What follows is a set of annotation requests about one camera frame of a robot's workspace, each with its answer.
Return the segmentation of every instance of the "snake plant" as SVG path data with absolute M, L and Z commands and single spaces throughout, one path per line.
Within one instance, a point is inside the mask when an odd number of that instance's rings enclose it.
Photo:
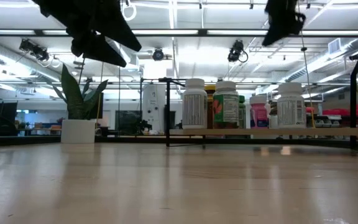
M 99 86 L 89 93 L 86 93 L 90 87 L 91 80 L 85 83 L 83 91 L 72 75 L 63 64 L 62 70 L 62 88 L 63 93 L 50 81 L 47 83 L 53 87 L 56 94 L 67 104 L 68 119 L 90 119 L 90 112 L 99 100 L 99 95 L 107 86 L 107 80 L 99 84 Z

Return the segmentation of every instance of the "white bottle cap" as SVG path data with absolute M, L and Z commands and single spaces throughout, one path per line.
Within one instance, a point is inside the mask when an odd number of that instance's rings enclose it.
M 186 80 L 186 87 L 189 86 L 198 86 L 204 88 L 204 80 L 200 78 L 189 78 Z
M 267 102 L 266 96 L 251 96 L 249 98 L 249 103 L 253 105 L 254 103 L 263 103 L 265 104 Z
M 302 94 L 302 85 L 301 83 L 282 83 L 278 86 L 278 94 L 283 93 L 298 93 Z
M 221 81 L 216 83 L 216 89 L 220 88 L 233 88 L 236 89 L 236 83 L 231 81 Z

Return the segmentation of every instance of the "pink bottle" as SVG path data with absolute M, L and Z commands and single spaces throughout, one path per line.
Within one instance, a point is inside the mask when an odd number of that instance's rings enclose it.
M 267 110 L 265 107 L 266 96 L 253 96 L 249 98 L 251 104 L 250 126 L 251 128 L 269 128 Z

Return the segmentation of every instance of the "plant leaf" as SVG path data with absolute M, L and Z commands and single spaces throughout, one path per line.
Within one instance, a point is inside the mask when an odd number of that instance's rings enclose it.
M 62 70 L 62 88 L 67 99 L 67 110 L 69 117 L 71 117 L 71 119 L 84 119 L 84 100 L 82 98 L 80 86 L 78 85 L 75 78 L 70 75 L 66 65 L 64 64 Z
M 65 103 L 67 103 L 67 100 L 66 100 L 66 98 L 63 96 L 63 93 L 61 93 L 61 91 L 60 91 L 57 87 L 55 87 L 49 79 L 44 78 L 44 80 L 45 80 L 45 82 L 46 82 L 48 85 L 52 86 L 53 89 L 55 90 L 56 94 L 57 94 Z
M 85 97 L 85 93 L 89 90 L 91 81 L 92 81 L 92 79 L 89 79 L 88 81 L 86 81 L 85 86 L 82 89 L 82 98 Z
M 88 93 L 85 96 L 84 99 L 84 110 L 85 113 L 88 113 L 89 111 L 92 110 L 92 108 L 94 107 L 94 105 L 96 104 L 96 102 L 99 101 L 99 95 L 100 93 L 107 87 L 107 80 L 103 81 L 102 83 L 99 84 L 99 86 L 97 87 L 97 89 L 93 90 L 92 92 Z
M 65 102 L 67 103 L 67 99 L 65 98 L 65 96 L 63 96 L 63 93 L 61 93 L 60 90 L 58 90 L 58 88 L 56 88 L 55 86 L 52 86 L 53 89 L 55 90 L 56 94 Z

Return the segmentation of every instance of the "pill bottle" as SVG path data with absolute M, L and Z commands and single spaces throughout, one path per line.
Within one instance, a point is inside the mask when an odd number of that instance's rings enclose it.
M 301 83 L 282 83 L 278 86 L 277 116 L 279 128 L 306 128 L 305 100 Z
M 239 128 L 239 94 L 236 83 L 216 83 L 213 95 L 214 129 Z
M 215 93 L 215 85 L 207 85 L 205 86 L 205 92 L 208 95 L 207 102 L 207 127 L 208 129 L 214 128 L 214 112 L 213 112 L 213 95 Z
M 244 102 L 246 98 L 244 96 L 239 96 L 239 128 L 246 128 L 246 106 Z
M 252 96 L 249 98 L 251 104 L 250 125 L 251 128 L 269 128 L 269 120 L 266 110 L 266 96 Z
M 186 80 L 183 92 L 182 128 L 203 129 L 207 125 L 207 94 L 204 80 L 190 78 Z

